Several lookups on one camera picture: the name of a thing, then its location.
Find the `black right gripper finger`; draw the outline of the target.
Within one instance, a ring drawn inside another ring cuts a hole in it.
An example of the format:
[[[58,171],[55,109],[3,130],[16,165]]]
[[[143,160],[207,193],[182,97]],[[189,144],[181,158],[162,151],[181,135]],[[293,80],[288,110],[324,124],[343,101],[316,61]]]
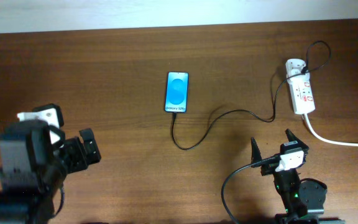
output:
[[[286,129],[285,134],[288,139],[288,142],[285,143],[285,145],[293,145],[299,143],[299,139],[290,131],[290,129]]]
[[[251,155],[252,168],[256,168],[260,166],[259,162],[262,160],[262,156],[255,138],[251,138],[250,140],[251,140],[251,149],[252,149],[252,155]]]

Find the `blue Galaxy smartphone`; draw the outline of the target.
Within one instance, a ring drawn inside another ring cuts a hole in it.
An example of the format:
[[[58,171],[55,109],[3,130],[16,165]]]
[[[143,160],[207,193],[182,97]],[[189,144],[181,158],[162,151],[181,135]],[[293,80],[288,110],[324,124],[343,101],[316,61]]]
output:
[[[169,113],[185,113],[188,98],[189,73],[169,72],[164,109]]]

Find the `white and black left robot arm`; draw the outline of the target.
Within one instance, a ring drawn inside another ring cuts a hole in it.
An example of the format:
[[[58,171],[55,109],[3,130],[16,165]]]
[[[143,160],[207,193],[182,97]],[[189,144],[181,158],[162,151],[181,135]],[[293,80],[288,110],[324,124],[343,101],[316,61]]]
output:
[[[62,210],[68,174],[99,163],[91,129],[67,139],[46,121],[10,125],[0,135],[0,223],[48,223]],[[60,194],[60,207],[53,199]]]

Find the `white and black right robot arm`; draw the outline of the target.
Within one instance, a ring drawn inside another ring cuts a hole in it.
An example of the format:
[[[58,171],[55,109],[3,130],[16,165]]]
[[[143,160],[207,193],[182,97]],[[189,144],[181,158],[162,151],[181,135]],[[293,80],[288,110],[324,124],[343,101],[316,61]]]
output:
[[[252,167],[259,167],[262,176],[272,175],[275,189],[286,212],[276,214],[274,222],[289,223],[345,223],[340,218],[321,218],[328,187],[312,179],[300,179],[297,171],[305,162],[309,147],[289,129],[285,131],[288,141],[280,146],[280,152],[263,159],[254,138],[251,139]]]

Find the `white charger plug adapter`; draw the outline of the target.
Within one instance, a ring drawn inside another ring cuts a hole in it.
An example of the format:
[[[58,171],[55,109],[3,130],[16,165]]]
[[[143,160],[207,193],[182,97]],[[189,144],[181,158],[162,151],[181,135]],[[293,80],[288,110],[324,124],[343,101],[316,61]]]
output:
[[[288,59],[285,63],[285,68],[287,71],[287,78],[301,73],[302,69],[305,67],[306,62],[299,58]]]

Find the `white power strip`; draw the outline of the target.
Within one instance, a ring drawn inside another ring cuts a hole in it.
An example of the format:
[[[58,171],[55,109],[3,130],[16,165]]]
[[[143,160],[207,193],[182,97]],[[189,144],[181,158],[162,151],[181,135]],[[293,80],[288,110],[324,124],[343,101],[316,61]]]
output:
[[[313,112],[315,103],[311,90],[310,74],[290,78],[288,84],[294,113],[301,115]]]

